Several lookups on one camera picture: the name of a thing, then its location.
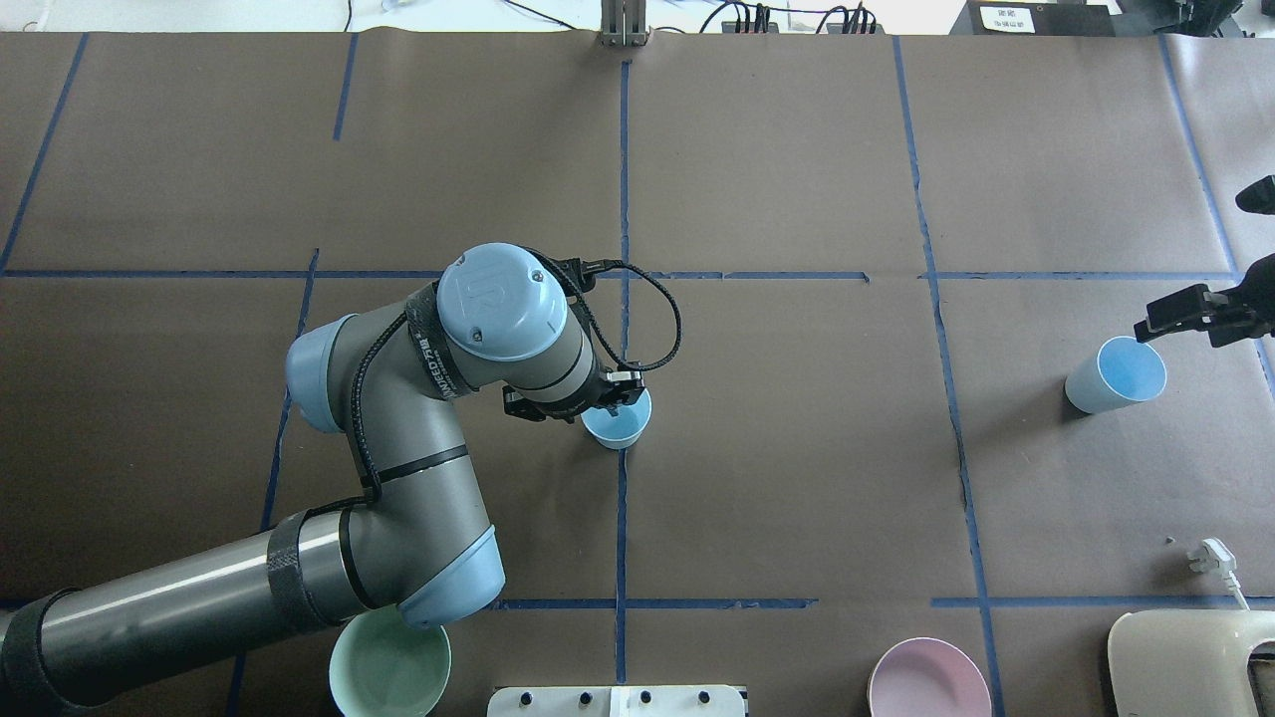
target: blue cup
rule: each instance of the blue cup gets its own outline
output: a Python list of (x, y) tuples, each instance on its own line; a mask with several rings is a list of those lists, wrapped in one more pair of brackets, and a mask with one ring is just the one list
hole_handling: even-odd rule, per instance
[(612, 416), (606, 408), (589, 408), (581, 416), (584, 427), (611, 450), (629, 448), (641, 438), (650, 421), (650, 390), (641, 392), (632, 406), (617, 406)]
[(1102, 413), (1160, 395), (1168, 381), (1164, 360), (1128, 336), (1107, 339), (1067, 376), (1067, 399), (1085, 413)]

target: white power plug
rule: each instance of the white power plug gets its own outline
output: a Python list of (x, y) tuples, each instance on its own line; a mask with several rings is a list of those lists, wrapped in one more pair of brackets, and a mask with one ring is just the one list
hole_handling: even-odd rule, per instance
[(1218, 573), (1227, 583), (1227, 589), (1235, 596), (1241, 610), (1248, 610), (1248, 601), (1239, 589), (1239, 580), (1235, 578), (1235, 556), (1227, 549), (1227, 545), (1218, 538), (1204, 538), (1200, 547), (1187, 552), (1191, 569), (1196, 573)]

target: pink bowl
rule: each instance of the pink bowl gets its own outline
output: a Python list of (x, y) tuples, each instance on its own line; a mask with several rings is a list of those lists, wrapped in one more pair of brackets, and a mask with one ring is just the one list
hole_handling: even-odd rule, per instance
[(912, 638), (872, 670), (868, 709), (872, 717), (988, 717), (992, 697), (964, 652), (941, 639)]

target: black strap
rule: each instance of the black strap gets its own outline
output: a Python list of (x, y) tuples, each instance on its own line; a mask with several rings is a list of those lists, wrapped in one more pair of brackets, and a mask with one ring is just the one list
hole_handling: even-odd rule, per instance
[(339, 625), (329, 621), (315, 607), (314, 597), (301, 578), (301, 526), (309, 510), (293, 513), (270, 531), (265, 549), (265, 575), (270, 580), (270, 598), (283, 621), (297, 634), (316, 633)]
[(407, 330), (412, 334), (416, 355), (425, 367), (425, 375), (433, 384), (444, 401), (453, 401), (478, 390), (469, 385), (460, 367), (451, 357), (448, 347), (448, 334), (442, 330), (437, 309), (437, 282), (407, 297), (403, 313), (407, 315)]
[(50, 681), (41, 654), (40, 629), (45, 623), (45, 614), (57, 598), (71, 592), (75, 591), (57, 591), (22, 606), (13, 614), (4, 634), (4, 647), (0, 648), (0, 669), (4, 672), (5, 688), (0, 691), (0, 708), (5, 714), (20, 717), (83, 714), (101, 707), (76, 704), (64, 698)]

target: round blue cap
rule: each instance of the round blue cap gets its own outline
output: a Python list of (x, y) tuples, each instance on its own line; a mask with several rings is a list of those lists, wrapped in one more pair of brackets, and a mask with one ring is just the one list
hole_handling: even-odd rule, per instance
[(414, 628), (446, 625), (490, 605), (502, 587), (505, 568), (496, 547), (496, 526), (490, 526), (425, 587), (400, 602), (399, 614)]
[(284, 362), (292, 402), (301, 407), (301, 416), (307, 424), (325, 434), (340, 432), (340, 426), (332, 416), (332, 403), (328, 402), (328, 362), (332, 361), (337, 332), (354, 315), (357, 314), (347, 314), (325, 327), (298, 336), (288, 348), (288, 358)]
[(439, 281), (439, 316), (458, 346), (488, 361), (521, 361), (566, 327), (566, 295), (544, 267), (513, 244), (482, 244)]

